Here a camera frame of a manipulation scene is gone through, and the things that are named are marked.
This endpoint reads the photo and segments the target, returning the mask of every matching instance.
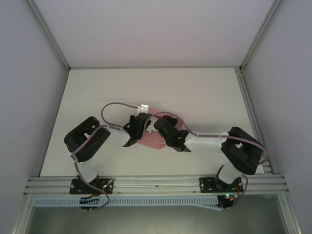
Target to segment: white tabletop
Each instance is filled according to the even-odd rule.
[[[115,101],[173,112],[198,132],[238,126],[252,135],[233,68],[71,70],[40,176],[74,176],[64,137],[89,116],[101,121],[102,107]],[[124,106],[105,110],[106,119],[120,125],[131,114],[135,110]],[[104,144],[94,159],[100,176],[215,174],[228,161],[222,153],[178,153],[139,144]],[[262,166],[257,173],[263,173]]]

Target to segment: gray wall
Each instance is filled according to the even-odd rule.
[[[10,233],[38,176],[66,72],[22,0],[0,3],[0,233]]]
[[[246,77],[273,162],[285,175],[305,233],[312,233],[311,0],[284,2]]]

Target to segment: black mounting plate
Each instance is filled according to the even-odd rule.
[[[234,180],[232,184],[230,184],[227,188],[224,190],[219,190],[215,185],[215,178],[214,177],[201,177],[199,178],[199,187],[200,192],[202,194],[212,194],[212,193],[236,193],[236,187],[239,188],[239,192],[243,192],[244,188],[242,185],[241,178],[237,178]]]
[[[102,188],[111,179],[112,178],[104,178],[104,179],[98,178],[94,182],[92,181],[91,184],[97,188]],[[106,188],[104,188],[104,191],[107,194],[112,194],[113,188],[114,188],[114,181],[112,181],[108,186],[106,186]],[[98,195],[98,194],[100,194],[100,192],[90,188],[89,186],[84,184],[79,178],[75,178],[72,180],[69,194],[73,194],[73,195],[95,194],[95,195]]]

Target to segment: glass panel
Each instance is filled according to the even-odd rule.
[[[199,207],[34,208],[28,234],[283,234],[274,195],[246,195],[230,211]]]

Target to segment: pink object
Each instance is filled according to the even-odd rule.
[[[157,112],[160,112],[160,111],[156,110],[156,109],[151,109],[151,108],[148,111],[148,113],[151,115],[153,115]],[[183,124],[183,120],[178,119],[177,126],[181,127],[182,124]],[[151,147],[153,149],[157,149],[157,150],[160,150],[166,146],[165,139],[162,138],[162,136],[159,135],[159,133],[156,131],[152,131],[151,133],[144,132],[142,139],[138,140],[137,143],[139,143],[141,145],[145,145],[147,147]]]

